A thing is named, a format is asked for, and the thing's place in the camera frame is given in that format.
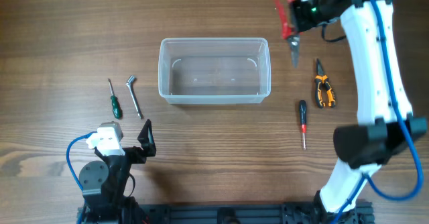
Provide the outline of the red handled snips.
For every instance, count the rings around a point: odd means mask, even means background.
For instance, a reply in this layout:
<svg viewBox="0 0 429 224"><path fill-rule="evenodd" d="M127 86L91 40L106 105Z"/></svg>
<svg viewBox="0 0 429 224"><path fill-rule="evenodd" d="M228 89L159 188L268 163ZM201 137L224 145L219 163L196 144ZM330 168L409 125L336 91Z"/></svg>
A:
<svg viewBox="0 0 429 224"><path fill-rule="evenodd" d="M274 3L281 21L282 38L287 41L289 45L293 67L297 68L300 51L300 34L295 30L292 24L288 22L286 10L282 2L280 0L274 0Z"/></svg>

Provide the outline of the green handled screwdriver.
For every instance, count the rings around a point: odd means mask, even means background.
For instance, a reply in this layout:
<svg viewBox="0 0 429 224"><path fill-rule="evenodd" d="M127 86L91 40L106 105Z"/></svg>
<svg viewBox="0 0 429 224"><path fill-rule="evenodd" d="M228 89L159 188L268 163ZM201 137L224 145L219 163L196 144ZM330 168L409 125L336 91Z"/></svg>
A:
<svg viewBox="0 0 429 224"><path fill-rule="evenodd" d="M111 79L108 79L108 83L109 83L109 89L111 92L111 104L112 104L113 115L116 119L121 119L123 117L123 114L122 114L122 110L121 110L118 98L115 96Z"/></svg>

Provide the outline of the silver socket wrench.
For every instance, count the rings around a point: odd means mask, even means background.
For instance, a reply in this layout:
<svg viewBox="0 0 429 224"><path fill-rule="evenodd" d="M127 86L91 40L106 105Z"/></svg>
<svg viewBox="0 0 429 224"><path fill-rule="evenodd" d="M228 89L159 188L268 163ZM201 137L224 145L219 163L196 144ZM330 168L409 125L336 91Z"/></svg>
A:
<svg viewBox="0 0 429 224"><path fill-rule="evenodd" d="M127 81L125 82L125 85L127 86L127 88L129 89L129 92L131 94L131 98L133 100L133 104L135 105L135 109L137 111L137 115L140 119L143 119L143 115L141 112L141 109L139 107L138 101L137 101L137 97L135 96L134 90L133 90L133 83L135 82L136 77L134 75L131 75Z"/></svg>

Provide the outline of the black red screwdriver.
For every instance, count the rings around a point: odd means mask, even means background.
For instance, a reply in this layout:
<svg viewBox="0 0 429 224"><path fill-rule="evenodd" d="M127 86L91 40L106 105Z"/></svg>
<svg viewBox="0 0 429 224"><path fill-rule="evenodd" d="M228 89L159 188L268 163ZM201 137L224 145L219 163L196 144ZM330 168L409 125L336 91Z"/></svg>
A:
<svg viewBox="0 0 429 224"><path fill-rule="evenodd" d="M300 116L300 126L302 134L302 149L306 150L306 102L305 100L300 100L298 104L299 116Z"/></svg>

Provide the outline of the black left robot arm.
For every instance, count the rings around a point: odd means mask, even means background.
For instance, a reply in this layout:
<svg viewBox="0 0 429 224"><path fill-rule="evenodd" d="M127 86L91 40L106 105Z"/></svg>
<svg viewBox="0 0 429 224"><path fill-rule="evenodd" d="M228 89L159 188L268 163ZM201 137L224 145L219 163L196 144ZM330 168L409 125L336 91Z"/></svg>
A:
<svg viewBox="0 0 429 224"><path fill-rule="evenodd" d="M156 145L148 119L137 140L138 146L123 148L123 132L119 123L102 123L86 138L88 147L99 157L86 164L79 173L84 204L78 223L149 223L149 217L131 195L125 195L134 164L145 164L156 155Z"/></svg>

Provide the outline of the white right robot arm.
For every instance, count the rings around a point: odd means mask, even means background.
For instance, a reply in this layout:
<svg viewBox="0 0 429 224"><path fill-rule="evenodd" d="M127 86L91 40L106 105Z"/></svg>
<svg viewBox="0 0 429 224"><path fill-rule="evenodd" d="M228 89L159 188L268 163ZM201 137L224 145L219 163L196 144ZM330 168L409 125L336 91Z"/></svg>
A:
<svg viewBox="0 0 429 224"><path fill-rule="evenodd" d="M393 37L393 0L293 0L296 33L339 21L349 43L357 83L357 124L334 131L336 165L317 199L332 221L355 208L357 197L389 159L409 149L417 172L415 187L391 200L414 198L424 183L415 141L427 130L415 117L400 76Z"/></svg>

